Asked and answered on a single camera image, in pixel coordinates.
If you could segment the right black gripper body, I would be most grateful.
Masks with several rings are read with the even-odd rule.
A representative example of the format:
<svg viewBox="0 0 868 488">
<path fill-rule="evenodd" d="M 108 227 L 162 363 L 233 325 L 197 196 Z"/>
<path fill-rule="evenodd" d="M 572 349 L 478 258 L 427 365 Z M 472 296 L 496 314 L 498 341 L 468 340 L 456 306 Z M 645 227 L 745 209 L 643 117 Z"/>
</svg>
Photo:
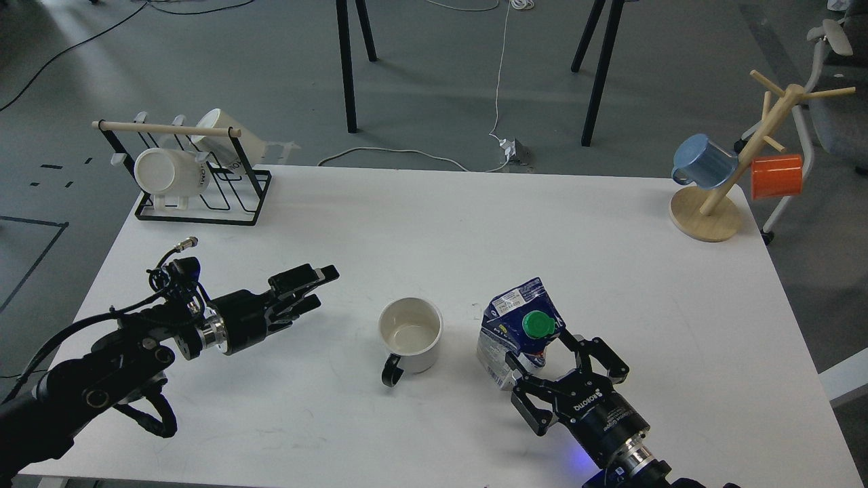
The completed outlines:
<svg viewBox="0 0 868 488">
<path fill-rule="evenodd" d="M 601 469 L 631 470 L 649 424 L 605 376 L 571 371 L 558 380 L 540 381 L 540 398 L 552 406 L 580 447 Z"/>
</svg>

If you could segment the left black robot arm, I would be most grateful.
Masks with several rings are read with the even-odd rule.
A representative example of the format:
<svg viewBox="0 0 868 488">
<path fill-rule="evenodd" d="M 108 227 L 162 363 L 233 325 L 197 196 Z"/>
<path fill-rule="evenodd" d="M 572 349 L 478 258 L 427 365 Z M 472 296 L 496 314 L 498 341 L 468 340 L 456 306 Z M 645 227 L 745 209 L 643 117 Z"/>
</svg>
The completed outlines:
<svg viewBox="0 0 868 488">
<path fill-rule="evenodd" d="M 316 288 L 339 278 L 333 265 L 304 264 L 270 277 L 263 293 L 242 289 L 211 298 L 199 282 L 199 260 L 178 257 L 197 244 L 196 237 L 186 238 L 149 269 L 149 297 L 80 319 L 35 353 L 2 401 L 3 487 L 12 486 L 30 464 L 59 460 L 87 424 L 111 409 L 152 435 L 176 435 L 176 414 L 163 387 L 165 370 L 177 356 L 191 361 L 210 347 L 232 355 L 257 345 L 319 308 Z M 117 322 L 115 330 L 96 340 L 83 357 L 49 368 L 24 392 L 28 378 L 51 352 L 78 331 L 105 321 Z"/>
</svg>

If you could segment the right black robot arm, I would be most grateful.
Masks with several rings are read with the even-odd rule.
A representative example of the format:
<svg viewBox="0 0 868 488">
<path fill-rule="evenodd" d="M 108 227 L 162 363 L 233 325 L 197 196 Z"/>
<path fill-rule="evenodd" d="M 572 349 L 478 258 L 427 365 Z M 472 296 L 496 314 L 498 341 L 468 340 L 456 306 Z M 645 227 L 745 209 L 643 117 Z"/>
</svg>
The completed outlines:
<svg viewBox="0 0 868 488">
<path fill-rule="evenodd" d="M 649 423 L 614 388 L 629 374 L 627 364 L 601 338 L 562 333 L 576 368 L 558 380 L 530 373 L 514 352 L 505 363 L 517 373 L 511 402 L 537 436 L 563 424 L 598 472 L 584 487 L 701 487 L 688 478 L 667 480 L 671 467 L 651 454 L 644 439 Z"/>
</svg>

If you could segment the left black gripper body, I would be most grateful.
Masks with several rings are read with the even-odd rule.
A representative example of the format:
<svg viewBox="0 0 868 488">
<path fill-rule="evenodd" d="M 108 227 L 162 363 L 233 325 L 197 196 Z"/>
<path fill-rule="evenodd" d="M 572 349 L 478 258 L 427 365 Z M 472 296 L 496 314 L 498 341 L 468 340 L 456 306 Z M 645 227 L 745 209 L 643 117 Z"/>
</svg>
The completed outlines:
<svg viewBox="0 0 868 488">
<path fill-rule="evenodd" d="M 241 352 L 288 328 L 289 319 L 276 311 L 280 304 L 274 291 L 256 294 L 246 289 L 208 300 L 208 308 L 222 324 L 225 340 L 220 351 L 227 356 Z"/>
</svg>

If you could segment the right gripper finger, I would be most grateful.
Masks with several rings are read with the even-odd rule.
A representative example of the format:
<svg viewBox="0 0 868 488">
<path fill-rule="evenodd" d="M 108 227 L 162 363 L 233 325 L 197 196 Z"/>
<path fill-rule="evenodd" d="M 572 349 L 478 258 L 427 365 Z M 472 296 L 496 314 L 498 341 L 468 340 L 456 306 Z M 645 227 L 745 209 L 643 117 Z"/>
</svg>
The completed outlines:
<svg viewBox="0 0 868 488">
<path fill-rule="evenodd" d="M 515 353 L 506 352 L 505 363 L 511 373 L 518 373 L 511 390 L 511 404 L 535 435 L 546 435 L 549 427 L 560 421 L 555 413 L 556 399 L 562 395 L 558 381 L 533 375 Z"/>
<path fill-rule="evenodd" d="M 610 381 L 627 379 L 629 366 L 602 338 L 587 339 L 565 329 L 561 331 L 558 339 L 570 352 L 573 352 L 574 363 L 579 373 L 592 373 L 591 359 L 595 359 L 606 370 L 606 377 Z"/>
</svg>

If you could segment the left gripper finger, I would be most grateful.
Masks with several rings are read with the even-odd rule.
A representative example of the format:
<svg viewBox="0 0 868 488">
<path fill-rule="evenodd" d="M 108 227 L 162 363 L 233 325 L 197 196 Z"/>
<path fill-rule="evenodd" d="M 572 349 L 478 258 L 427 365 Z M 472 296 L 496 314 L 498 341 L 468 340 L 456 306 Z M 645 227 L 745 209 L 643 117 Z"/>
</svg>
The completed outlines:
<svg viewBox="0 0 868 488">
<path fill-rule="evenodd" d="M 304 264 L 271 276 L 267 283 L 275 297 L 285 299 L 288 296 L 305 296 L 320 285 L 337 281 L 338 278 L 339 272 L 334 265 L 313 268 L 310 264 Z"/>
<path fill-rule="evenodd" d="M 317 296 L 304 296 L 282 300 L 269 306 L 269 334 L 288 329 L 305 313 L 319 308 L 321 302 Z"/>
</svg>

